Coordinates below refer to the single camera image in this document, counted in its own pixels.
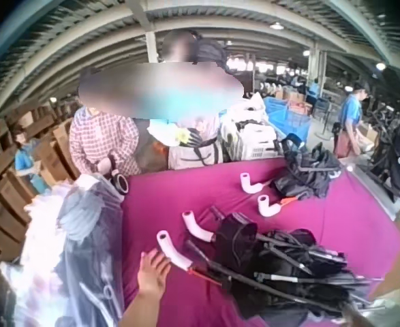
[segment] table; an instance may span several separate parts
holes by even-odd
[[[123,203],[125,303],[128,305],[137,292],[140,253],[157,247],[156,234],[167,230],[174,246],[183,252],[189,236],[181,213],[192,210],[197,222],[213,231],[217,223],[209,210],[212,205],[224,213],[245,213],[258,223],[260,232],[307,228],[321,245],[346,253],[349,267],[355,273],[383,277],[400,252],[400,233],[373,196],[350,173],[344,172],[331,184],[327,199],[293,202],[269,219],[258,214],[257,197],[268,194],[274,201],[277,194],[269,188],[254,195],[244,193],[240,173],[250,173],[252,183],[256,183],[277,176],[284,166],[282,158],[274,158],[131,177],[130,193]],[[264,324],[259,318],[244,322],[231,298],[218,287],[209,287],[205,281],[174,267],[162,298],[158,326]]]

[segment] hand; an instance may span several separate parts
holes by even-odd
[[[101,175],[110,174],[112,171],[112,162],[109,158],[104,158],[97,164],[97,169]]]
[[[170,260],[156,249],[141,253],[138,285],[139,294],[160,300],[165,292],[166,276],[171,269]]]
[[[41,172],[42,168],[42,162],[41,161],[35,161],[33,162],[33,170],[35,174],[39,174]]]
[[[176,138],[180,143],[191,148],[196,148],[202,144],[200,133],[194,128],[180,128]]]
[[[361,151],[359,145],[357,144],[357,142],[352,144],[352,150],[354,151],[354,153],[356,155],[360,155],[362,153],[362,151]]]

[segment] metal roof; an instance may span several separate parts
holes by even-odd
[[[15,25],[29,21],[26,15],[35,1],[25,1],[19,15],[11,18]],[[230,53],[251,52],[303,67],[307,58],[302,51],[317,42],[328,51],[333,61],[328,67],[335,72],[366,76],[387,96],[400,99],[400,18],[376,0],[57,2],[45,12],[32,13],[34,23],[19,35],[1,32],[11,37],[3,40],[0,35],[0,44],[11,45],[0,54],[0,114],[30,97],[47,98],[48,93],[73,85],[88,63],[105,67],[146,62],[141,37],[147,29],[161,38],[171,29],[185,27],[217,40],[233,40],[237,45],[227,47]],[[283,31],[269,28],[276,22],[285,27]],[[13,24],[7,20],[4,25],[6,29]],[[390,60],[389,68],[382,73],[374,70],[384,59]]]

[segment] blue plastic crate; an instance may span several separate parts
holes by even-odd
[[[263,99],[263,102],[265,103],[265,111],[267,114],[269,114],[270,112],[275,112],[288,108],[287,100],[275,99],[274,97],[265,97]]]
[[[310,117],[289,110],[277,110],[268,114],[271,124],[285,135],[296,134],[303,142],[307,141],[310,128]]]

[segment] plaid shirt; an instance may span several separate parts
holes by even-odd
[[[131,118],[105,112],[91,115],[82,107],[70,129],[72,161],[82,174],[91,174],[97,172],[98,162],[110,153],[121,174],[140,174],[133,157],[138,140],[138,128]]]

